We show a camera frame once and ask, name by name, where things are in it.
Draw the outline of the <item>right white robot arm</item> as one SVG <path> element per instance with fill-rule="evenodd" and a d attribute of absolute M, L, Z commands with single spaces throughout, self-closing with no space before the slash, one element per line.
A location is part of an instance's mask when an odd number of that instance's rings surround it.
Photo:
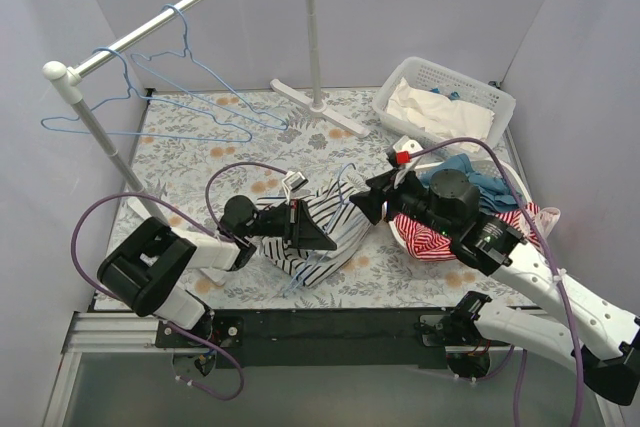
<path fill-rule="evenodd" d="M 497 339 L 531 350 L 567 368 L 583 383 L 622 406 L 639 387 L 639 318 L 599 297 L 550 263 L 524 235 L 479 208 L 479 191 L 466 176 L 445 169 L 422 185 L 412 170 L 393 169 L 351 196 L 372 223 L 402 214 L 445 236 L 454 256 L 532 300 L 549 320 L 515 312 L 470 293 L 457 306 L 454 336 L 464 344 Z"/>

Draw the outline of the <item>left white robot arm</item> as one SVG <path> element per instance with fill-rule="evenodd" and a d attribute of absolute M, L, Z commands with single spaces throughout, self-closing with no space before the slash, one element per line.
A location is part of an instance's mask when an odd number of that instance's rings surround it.
<path fill-rule="evenodd" d="M 205 345 L 213 324 L 206 308 L 178 286 L 187 269 L 212 269 L 222 275 L 238 270 L 256 252 L 251 237 L 278 238 L 285 248 L 334 251 L 337 244 L 312 219 L 304 200 L 258 209 L 247 197 L 228 200 L 220 220 L 234 241 L 183 233 L 157 217 L 146 219 L 100 265 L 98 280 L 140 317 L 154 315 L 178 326 L 193 347 Z"/>

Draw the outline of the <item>black white striped tank top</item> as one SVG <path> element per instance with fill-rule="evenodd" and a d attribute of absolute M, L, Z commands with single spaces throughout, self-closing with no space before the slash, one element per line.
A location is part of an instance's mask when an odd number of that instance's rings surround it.
<path fill-rule="evenodd" d="M 349 200 L 365 189 L 364 179 L 349 170 L 343 178 L 301 195 L 312 220 L 336 243 L 336 250 L 301 250 L 286 247 L 279 238 L 265 237 L 261 254 L 290 275 L 294 286 L 312 287 L 324 281 L 354 256 L 371 228 L 366 216 Z"/>

